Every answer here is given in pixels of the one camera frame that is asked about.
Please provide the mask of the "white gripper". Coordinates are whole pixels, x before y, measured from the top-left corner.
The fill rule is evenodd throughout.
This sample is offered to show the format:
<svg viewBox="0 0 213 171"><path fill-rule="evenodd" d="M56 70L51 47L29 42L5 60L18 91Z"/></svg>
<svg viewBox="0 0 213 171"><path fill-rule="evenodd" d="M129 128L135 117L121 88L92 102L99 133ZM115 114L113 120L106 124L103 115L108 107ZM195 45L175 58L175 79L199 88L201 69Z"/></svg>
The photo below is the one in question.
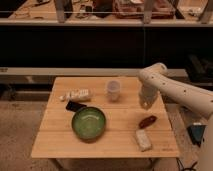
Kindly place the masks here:
<svg viewBox="0 0 213 171"><path fill-rule="evenodd" d="M149 85L142 85L139 91L139 102L142 108L148 110L158 97L158 90Z"/></svg>

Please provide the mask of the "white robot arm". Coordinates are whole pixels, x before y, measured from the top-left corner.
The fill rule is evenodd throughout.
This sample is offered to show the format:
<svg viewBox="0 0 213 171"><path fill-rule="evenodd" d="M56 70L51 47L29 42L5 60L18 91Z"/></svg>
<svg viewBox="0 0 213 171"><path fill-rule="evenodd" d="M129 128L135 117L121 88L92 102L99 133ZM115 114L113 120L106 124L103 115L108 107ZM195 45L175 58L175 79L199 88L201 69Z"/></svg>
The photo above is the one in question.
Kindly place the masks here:
<svg viewBox="0 0 213 171"><path fill-rule="evenodd" d="M167 67L156 63L139 71L142 83L140 105L149 109L162 92L175 102L207 119L198 157L197 171L213 171L213 91L202 89L166 77Z"/></svg>

